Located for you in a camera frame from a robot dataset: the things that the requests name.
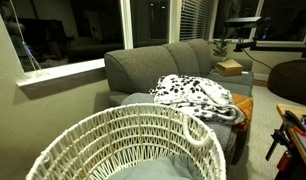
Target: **black and white blanket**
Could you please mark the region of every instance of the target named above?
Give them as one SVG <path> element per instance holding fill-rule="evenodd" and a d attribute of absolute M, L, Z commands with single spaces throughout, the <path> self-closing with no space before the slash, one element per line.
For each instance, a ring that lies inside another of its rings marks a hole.
<path fill-rule="evenodd" d="M 210 79 L 162 76 L 150 94 L 154 95 L 154 103 L 179 108 L 203 121 L 234 125 L 244 120 L 243 113 L 234 105 L 230 91 Z"/>

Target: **cardboard box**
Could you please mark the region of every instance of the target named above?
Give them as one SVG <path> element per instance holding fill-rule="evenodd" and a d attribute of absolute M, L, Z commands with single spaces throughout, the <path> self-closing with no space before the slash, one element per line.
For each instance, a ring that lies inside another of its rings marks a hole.
<path fill-rule="evenodd" d="M 242 74 L 243 66 L 233 59 L 225 62 L 217 63 L 215 69 L 222 76 L 240 76 Z"/>

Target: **woven basket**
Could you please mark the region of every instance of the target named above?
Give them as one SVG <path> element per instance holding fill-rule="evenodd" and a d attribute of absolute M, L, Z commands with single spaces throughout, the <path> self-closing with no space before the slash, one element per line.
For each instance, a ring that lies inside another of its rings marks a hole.
<path fill-rule="evenodd" d="M 107 179 L 175 154 L 189 155 L 204 179 L 226 179 L 215 133 L 199 119 L 157 104 L 110 108 L 80 121 L 41 152 L 26 179 Z"/>

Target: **wooden table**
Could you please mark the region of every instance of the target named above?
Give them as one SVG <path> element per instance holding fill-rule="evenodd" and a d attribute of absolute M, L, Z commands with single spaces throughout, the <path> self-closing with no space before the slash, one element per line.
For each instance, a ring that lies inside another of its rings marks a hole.
<path fill-rule="evenodd" d="M 291 105 L 286 105 L 286 104 L 278 104 L 276 108 L 281 118 L 283 119 L 283 121 L 285 121 L 285 118 L 283 116 L 285 113 L 285 110 L 290 110 L 298 118 L 301 118 L 302 114 L 306 114 L 306 108 L 302 108 L 302 107 L 291 106 Z M 286 130 L 287 130 L 287 135 L 289 136 L 288 138 L 291 144 L 294 144 L 294 147 L 297 149 L 298 153 L 302 157 L 304 164 L 306 166 L 306 137 L 299 135 L 290 127 L 288 127 Z"/>

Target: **window sill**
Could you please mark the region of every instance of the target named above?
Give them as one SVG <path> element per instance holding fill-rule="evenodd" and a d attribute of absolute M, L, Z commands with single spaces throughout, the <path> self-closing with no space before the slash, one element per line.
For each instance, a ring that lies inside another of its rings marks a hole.
<path fill-rule="evenodd" d="M 97 59 L 87 62 L 69 64 L 59 67 L 42 69 L 37 72 L 27 72 L 25 73 L 26 78 L 24 80 L 18 81 L 16 84 L 18 87 L 25 87 L 33 84 L 42 83 L 45 81 L 58 79 L 62 77 L 67 77 L 70 75 L 75 75 L 95 69 L 104 68 L 104 59 Z"/>

